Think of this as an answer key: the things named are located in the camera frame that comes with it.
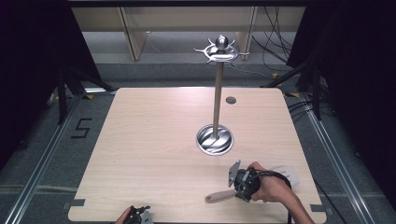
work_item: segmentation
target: metal frame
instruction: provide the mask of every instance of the metal frame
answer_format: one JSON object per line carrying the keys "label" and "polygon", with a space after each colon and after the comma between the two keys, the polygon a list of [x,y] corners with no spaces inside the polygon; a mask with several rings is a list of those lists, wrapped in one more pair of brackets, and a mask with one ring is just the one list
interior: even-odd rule
{"label": "metal frame", "polygon": [[[302,92],[300,95],[303,102],[309,100],[309,97],[305,92]],[[334,167],[334,170],[337,173],[338,178],[340,179],[340,182],[346,191],[346,195],[355,209],[359,220],[361,223],[375,223],[373,215],[369,211],[366,201],[364,201],[360,191],[358,190],[358,187],[347,171],[347,168],[345,167],[341,157],[338,155],[337,149],[332,144],[332,139],[327,134],[322,122],[316,119],[315,113],[310,110],[311,108],[308,105],[305,107],[307,110],[309,110],[307,111],[308,117],[318,134],[320,142],[323,144],[324,149],[326,150],[332,166]]]}

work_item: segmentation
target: metal rod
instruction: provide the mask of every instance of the metal rod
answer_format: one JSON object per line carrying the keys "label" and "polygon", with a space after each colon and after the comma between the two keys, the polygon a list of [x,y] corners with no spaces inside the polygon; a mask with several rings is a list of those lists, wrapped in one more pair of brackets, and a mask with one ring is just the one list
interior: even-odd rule
{"label": "metal rod", "polygon": [[213,137],[218,139],[219,130],[219,114],[221,103],[221,81],[223,74],[224,63],[216,63],[216,86],[215,86],[215,110],[213,113]]}

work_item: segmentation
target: wooden tabletop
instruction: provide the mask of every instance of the wooden tabletop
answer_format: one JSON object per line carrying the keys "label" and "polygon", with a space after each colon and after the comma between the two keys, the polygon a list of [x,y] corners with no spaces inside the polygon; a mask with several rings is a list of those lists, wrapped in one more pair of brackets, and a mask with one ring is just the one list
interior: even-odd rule
{"label": "wooden tabletop", "polygon": [[[225,98],[232,96],[236,104]],[[292,166],[300,179],[294,192],[317,222],[324,213],[285,100],[278,89],[223,88],[219,123],[231,130],[233,148],[210,156],[196,134],[213,122],[214,88],[120,89],[81,180],[73,221],[114,221],[126,207],[149,205],[155,223],[286,223],[280,203],[231,198],[205,203],[227,190],[228,169]]]}

